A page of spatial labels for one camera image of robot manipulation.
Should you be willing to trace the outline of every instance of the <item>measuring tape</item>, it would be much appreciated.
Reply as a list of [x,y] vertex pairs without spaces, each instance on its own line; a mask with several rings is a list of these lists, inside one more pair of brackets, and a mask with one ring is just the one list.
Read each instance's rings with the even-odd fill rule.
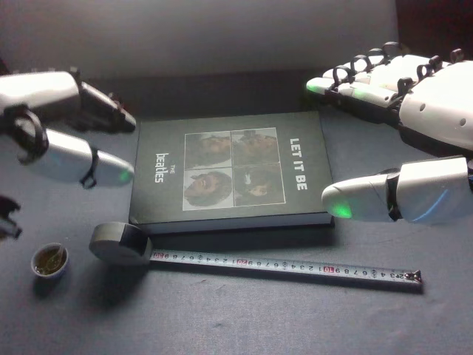
[[372,280],[402,283],[404,285],[420,285],[422,283],[419,270],[409,271],[286,259],[236,257],[234,255],[199,253],[197,251],[154,249],[151,240],[139,228],[117,222],[97,226],[92,235],[89,249],[99,259],[120,265],[145,265],[149,262],[178,263]]

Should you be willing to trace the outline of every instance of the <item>photo grid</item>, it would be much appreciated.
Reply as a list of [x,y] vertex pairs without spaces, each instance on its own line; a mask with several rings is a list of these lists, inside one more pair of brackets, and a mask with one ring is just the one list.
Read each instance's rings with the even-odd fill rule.
[[276,128],[185,136],[183,211],[285,203]]

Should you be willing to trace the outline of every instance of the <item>white cup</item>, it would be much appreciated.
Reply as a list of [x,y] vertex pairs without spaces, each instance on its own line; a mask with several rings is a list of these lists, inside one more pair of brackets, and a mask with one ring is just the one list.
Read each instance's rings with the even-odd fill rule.
[[60,247],[61,247],[60,243],[50,243],[50,244],[46,244],[45,246],[42,246],[40,249],[38,249],[34,253],[33,257],[31,258],[31,270],[33,270],[33,273],[36,276],[41,277],[43,279],[54,279],[56,277],[60,277],[64,273],[64,271],[66,270],[67,264],[69,264],[69,253],[67,252],[67,249],[65,247],[64,247],[64,254],[62,258],[64,258],[64,255],[65,255],[66,259],[63,265],[61,265],[61,267],[58,268],[58,270],[54,271],[51,274],[42,274],[41,272],[36,270],[36,266],[38,265],[38,259],[43,253],[46,253],[50,251],[51,249],[59,249]]

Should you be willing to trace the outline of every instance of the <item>gray table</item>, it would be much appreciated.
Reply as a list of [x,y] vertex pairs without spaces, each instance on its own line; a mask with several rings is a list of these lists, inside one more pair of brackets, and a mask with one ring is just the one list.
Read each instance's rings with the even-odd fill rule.
[[[202,81],[200,89],[218,95],[219,85],[240,83],[233,85],[234,98],[226,103],[230,115],[288,112],[300,108],[299,84],[307,73],[299,74],[279,77],[287,79],[282,87],[292,91],[274,89],[277,81],[264,81],[265,75],[256,81]],[[218,100],[217,109],[213,100],[197,109],[190,92],[184,97],[187,112],[177,100],[182,92],[167,92],[168,106],[163,103],[161,110],[153,99],[160,91],[153,88],[163,92],[163,85],[155,81],[97,84],[102,89],[119,87],[132,97],[135,108],[146,99],[152,101],[138,110],[138,117],[225,113]],[[170,95],[175,95],[174,110]],[[199,102],[208,97],[199,95]],[[404,145],[387,126],[330,108],[321,111],[321,118],[335,181],[427,157]],[[107,152],[135,159],[137,133],[87,137]],[[337,220],[334,229],[235,231],[154,240],[174,249],[419,268],[425,279],[422,294],[201,268],[116,268],[96,260],[88,244],[97,224],[127,220],[131,186],[84,191],[79,185],[54,183],[21,167],[13,147],[6,139],[0,142],[0,190],[23,205],[16,219],[24,233],[17,242],[0,247],[2,355],[473,351],[473,218],[442,226]],[[44,284],[31,273],[30,258],[49,242],[64,243],[71,264],[59,283]]]

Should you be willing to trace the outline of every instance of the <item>black book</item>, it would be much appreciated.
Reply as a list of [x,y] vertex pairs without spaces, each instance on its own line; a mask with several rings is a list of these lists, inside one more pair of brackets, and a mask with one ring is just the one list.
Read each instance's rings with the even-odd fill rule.
[[148,233],[329,224],[316,112],[144,121],[129,220]]

